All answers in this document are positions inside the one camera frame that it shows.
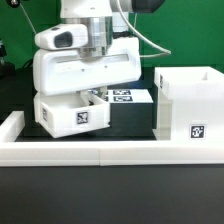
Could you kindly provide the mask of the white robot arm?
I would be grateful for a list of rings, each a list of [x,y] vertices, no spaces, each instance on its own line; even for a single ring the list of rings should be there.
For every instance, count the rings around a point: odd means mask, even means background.
[[[139,40],[128,13],[153,13],[165,0],[61,0],[61,23],[35,35],[34,87],[44,96],[133,82]]]

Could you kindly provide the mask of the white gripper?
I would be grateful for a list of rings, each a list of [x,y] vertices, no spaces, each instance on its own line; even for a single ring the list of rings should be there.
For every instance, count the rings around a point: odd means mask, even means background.
[[[84,104],[91,104],[89,93],[83,90],[99,88],[105,99],[108,87],[136,81],[141,75],[139,40],[118,38],[108,54],[102,57],[80,58],[77,50],[38,50],[34,56],[35,89],[46,96],[79,91]]]

